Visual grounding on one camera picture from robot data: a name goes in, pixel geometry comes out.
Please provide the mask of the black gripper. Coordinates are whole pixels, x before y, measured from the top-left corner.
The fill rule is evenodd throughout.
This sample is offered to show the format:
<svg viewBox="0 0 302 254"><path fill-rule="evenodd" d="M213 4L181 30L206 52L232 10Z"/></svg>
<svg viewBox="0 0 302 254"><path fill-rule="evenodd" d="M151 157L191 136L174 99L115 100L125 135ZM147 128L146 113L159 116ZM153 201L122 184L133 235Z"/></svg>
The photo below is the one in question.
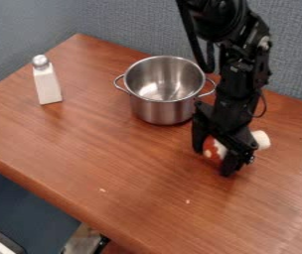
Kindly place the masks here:
<svg viewBox="0 0 302 254"><path fill-rule="evenodd" d="M193 115L193 148L199 154L203 153L205 141L214 137L228 149L222 161L221 175L232 176L249 164L258 144L249 131L252 121L250 111L238 105L210 105L197 101Z"/></svg>

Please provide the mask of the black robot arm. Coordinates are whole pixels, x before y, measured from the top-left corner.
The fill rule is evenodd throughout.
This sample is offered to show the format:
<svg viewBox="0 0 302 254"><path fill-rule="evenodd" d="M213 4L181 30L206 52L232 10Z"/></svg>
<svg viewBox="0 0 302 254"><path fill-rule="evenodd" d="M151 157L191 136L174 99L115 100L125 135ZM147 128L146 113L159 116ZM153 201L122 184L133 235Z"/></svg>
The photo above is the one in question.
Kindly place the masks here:
<svg viewBox="0 0 302 254"><path fill-rule="evenodd" d="M249 123L261 114L262 86L270 77L269 27L246 0L177 0L195 60L203 72L217 72L217 99L198 101L193 119L193 147L212 156L214 144L226 147L221 175L233 175L253 162L260 148Z"/></svg>

